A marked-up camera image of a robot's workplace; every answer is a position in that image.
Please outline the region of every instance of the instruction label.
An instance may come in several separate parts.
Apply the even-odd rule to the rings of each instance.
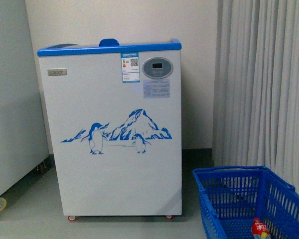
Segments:
[[[143,80],[144,99],[169,98],[169,79]]]

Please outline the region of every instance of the bottle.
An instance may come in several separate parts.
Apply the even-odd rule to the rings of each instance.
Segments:
[[[254,239],[271,239],[271,234],[268,231],[266,224],[262,223],[259,218],[253,219],[251,232],[254,236]]]

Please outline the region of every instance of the plastic basket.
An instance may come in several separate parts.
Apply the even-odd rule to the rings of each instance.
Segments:
[[[257,217],[272,239],[299,239],[299,195],[263,166],[193,170],[208,239],[252,239]]]

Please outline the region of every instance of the digital control panel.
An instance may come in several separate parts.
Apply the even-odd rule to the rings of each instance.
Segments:
[[[150,58],[143,64],[143,73],[152,79],[165,78],[169,76],[172,71],[172,63],[162,57]]]

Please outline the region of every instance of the penguin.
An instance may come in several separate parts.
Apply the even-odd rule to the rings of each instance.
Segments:
[[[148,141],[146,141],[143,136],[139,133],[134,134],[135,137],[135,141],[133,142],[132,145],[135,145],[136,151],[137,153],[146,153],[145,149],[146,149],[146,143],[149,143]]]
[[[106,141],[108,141],[108,139],[105,137],[105,135],[103,135],[103,133],[100,130],[106,128],[108,125],[109,123],[106,125],[101,125],[100,123],[92,124],[89,134],[81,139],[81,142],[83,142],[86,139],[89,141],[91,154],[103,154],[103,139],[105,139]]]

